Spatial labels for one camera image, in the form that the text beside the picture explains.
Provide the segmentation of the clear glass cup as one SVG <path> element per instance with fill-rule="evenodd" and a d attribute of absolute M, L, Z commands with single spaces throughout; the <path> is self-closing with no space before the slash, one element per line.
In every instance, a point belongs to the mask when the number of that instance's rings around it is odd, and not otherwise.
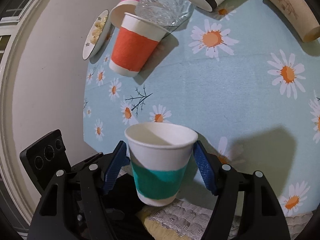
<path fill-rule="evenodd" d="M 135 8 L 137 16 L 164 28 L 180 26 L 193 13 L 188 0 L 140 0 Z"/>

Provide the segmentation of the pink sleeve paper cup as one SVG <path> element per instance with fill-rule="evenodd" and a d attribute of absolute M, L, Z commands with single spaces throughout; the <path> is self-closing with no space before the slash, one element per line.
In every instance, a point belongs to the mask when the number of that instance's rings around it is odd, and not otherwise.
<path fill-rule="evenodd" d="M 112 25 L 120 28 L 124 19 L 125 13 L 135 14 L 135 8 L 140 0 L 121 0 L 110 13 L 110 20 Z"/>

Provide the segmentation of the white bowl with snacks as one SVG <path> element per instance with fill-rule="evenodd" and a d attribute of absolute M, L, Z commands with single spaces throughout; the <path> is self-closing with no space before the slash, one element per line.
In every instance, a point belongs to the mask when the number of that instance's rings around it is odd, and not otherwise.
<path fill-rule="evenodd" d="M 82 50 L 83 60 L 93 57 L 107 40 L 111 27 L 111 22 L 108 19 L 109 14 L 109 10 L 104 10 L 91 26 Z"/>

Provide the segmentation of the teal sleeve paper cup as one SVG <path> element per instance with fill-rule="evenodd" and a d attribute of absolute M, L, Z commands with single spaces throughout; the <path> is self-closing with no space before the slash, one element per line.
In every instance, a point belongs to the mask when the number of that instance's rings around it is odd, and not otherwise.
<path fill-rule="evenodd" d="M 138 198 L 149 206 L 174 201 L 198 134 L 187 127 L 145 122 L 125 129 Z"/>

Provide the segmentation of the brown kraft paper cup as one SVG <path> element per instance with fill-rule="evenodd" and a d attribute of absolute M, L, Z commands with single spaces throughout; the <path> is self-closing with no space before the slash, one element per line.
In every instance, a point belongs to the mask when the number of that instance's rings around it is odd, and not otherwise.
<path fill-rule="evenodd" d="M 270 0 L 292 24 L 303 42 L 319 38 L 319 21 L 306 0 Z"/>

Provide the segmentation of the orange sleeve paper cup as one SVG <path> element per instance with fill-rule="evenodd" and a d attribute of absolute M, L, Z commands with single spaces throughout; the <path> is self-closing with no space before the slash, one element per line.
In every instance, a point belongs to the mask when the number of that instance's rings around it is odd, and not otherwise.
<path fill-rule="evenodd" d="M 160 25 L 126 12 L 109 68 L 122 76 L 135 77 L 167 33 Z"/>

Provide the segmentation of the white framed window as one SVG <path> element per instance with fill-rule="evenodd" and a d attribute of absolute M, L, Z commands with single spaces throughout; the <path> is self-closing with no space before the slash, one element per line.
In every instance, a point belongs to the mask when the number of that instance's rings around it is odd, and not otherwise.
<path fill-rule="evenodd" d="M 16 209 L 27 224 L 31 223 L 32 211 L 15 177 L 13 165 L 10 163 L 9 143 L 5 131 L 5 94 L 9 82 L 10 64 L 17 49 L 20 35 L 43 0 L 29 0 L 18 16 L 1 19 L 1 36 L 10 36 L 8 45 L 1 51 L 1 178 Z"/>

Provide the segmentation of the daisy print blue tablecloth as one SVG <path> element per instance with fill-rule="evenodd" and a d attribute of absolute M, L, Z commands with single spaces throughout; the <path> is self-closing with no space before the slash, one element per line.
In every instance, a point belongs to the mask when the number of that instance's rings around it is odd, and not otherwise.
<path fill-rule="evenodd" d="M 240 172 L 261 170 L 286 216 L 319 204 L 319 40 L 270 0 L 195 9 L 135 77 L 110 70 L 114 29 L 88 64 L 84 141 L 108 153 L 143 122 L 187 126 Z"/>

